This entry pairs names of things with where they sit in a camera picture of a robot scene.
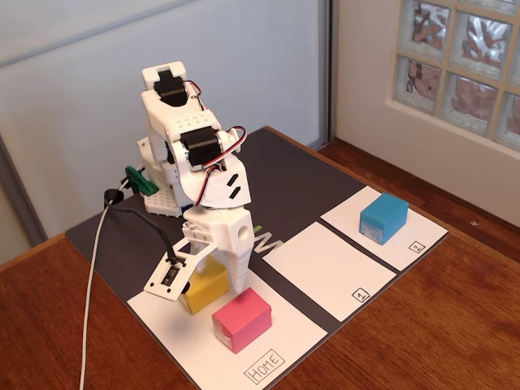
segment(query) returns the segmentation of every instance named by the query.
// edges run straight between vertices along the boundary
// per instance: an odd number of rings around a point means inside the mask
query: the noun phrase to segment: cube
[[[233,353],[239,353],[271,327],[271,307],[252,288],[211,316],[214,334]]]
[[[359,232],[383,245],[406,223],[408,203],[387,193],[361,212]]]
[[[180,301],[191,314],[196,314],[228,291],[226,267],[208,256],[206,268],[201,273],[193,272],[189,278],[189,290],[180,296]]]

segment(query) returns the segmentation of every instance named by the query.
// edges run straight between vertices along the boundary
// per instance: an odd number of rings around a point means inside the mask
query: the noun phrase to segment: black cable
[[[122,213],[131,213],[131,214],[134,214],[136,217],[138,217],[139,219],[141,219],[143,222],[149,224],[152,228],[154,228],[157,233],[159,233],[159,235],[161,236],[162,238],[162,241],[164,242],[164,245],[166,246],[166,252],[167,252],[167,257],[168,257],[168,260],[171,262],[171,264],[175,264],[176,262],[181,262],[183,265],[184,265],[184,260],[183,259],[180,259],[180,258],[177,258],[175,253],[173,252],[173,248],[172,248],[172,243],[170,241],[170,239],[168,238],[168,235],[166,234],[166,232],[163,230],[162,227],[160,227],[159,225],[157,225],[154,221],[152,221],[151,219],[148,219],[146,218],[142,213],[140,213],[139,211],[137,210],[134,210],[134,209],[120,209],[119,207],[114,207],[112,206],[108,201],[105,200],[105,204],[110,207],[111,210],[113,211],[118,211],[118,212],[122,212]]]

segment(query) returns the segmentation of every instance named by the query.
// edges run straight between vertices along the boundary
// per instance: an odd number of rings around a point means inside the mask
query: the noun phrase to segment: white wall
[[[316,141],[318,2],[199,0],[0,69],[0,132],[47,234],[139,164],[144,67],[183,61],[224,127]]]
[[[400,4],[339,3],[337,136],[520,226],[519,152],[392,100]]]
[[[157,8],[195,0],[19,0],[2,4],[0,63]]]
[[[0,185],[0,264],[29,248],[25,232]]]

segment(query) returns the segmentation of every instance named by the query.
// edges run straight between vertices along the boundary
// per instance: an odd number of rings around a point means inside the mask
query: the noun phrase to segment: gray mat
[[[313,222],[319,221],[349,244],[395,272],[396,277],[387,286],[427,255],[427,252],[424,253],[406,270],[398,271],[321,220],[321,215],[354,195],[365,185],[266,129],[258,130],[248,137],[245,145],[242,146],[239,157],[245,164],[248,173],[252,197],[252,203],[246,208],[251,211],[253,225],[262,226],[262,230],[257,235],[264,232],[272,233],[270,242],[288,241]],[[99,204],[101,207],[102,194],[99,196]],[[138,195],[123,201],[120,206],[145,210],[143,201]],[[66,232],[67,238],[88,260],[92,257],[93,241],[100,215],[101,213]],[[150,218],[166,230],[172,242],[175,243],[183,238],[180,230],[183,219],[158,215],[151,215]],[[151,227],[142,223],[134,215],[116,214],[109,211],[99,241],[96,271],[115,295],[129,308],[127,300],[142,291],[164,251],[163,242]],[[268,253],[268,251],[262,252],[261,255],[265,256]],[[270,388],[366,307],[387,286],[366,301],[345,321],[340,322],[264,262],[262,256],[253,252],[249,268],[285,300],[327,332],[327,335],[306,355],[286,369],[267,387]]]

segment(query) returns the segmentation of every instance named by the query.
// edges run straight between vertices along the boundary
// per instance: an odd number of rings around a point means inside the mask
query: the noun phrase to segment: white square zone
[[[440,240],[447,230],[408,209],[405,226],[384,245],[379,245],[359,232],[361,212],[379,195],[381,193],[366,186],[322,215],[322,219],[397,270],[403,271]]]
[[[271,306],[272,326],[238,354],[216,338],[211,320],[215,311],[236,297],[232,291],[195,315],[180,301],[147,292],[140,292],[128,304],[202,390],[261,390],[327,333],[251,270],[245,280],[248,287]]]
[[[264,260],[338,321],[396,276],[317,222]]]

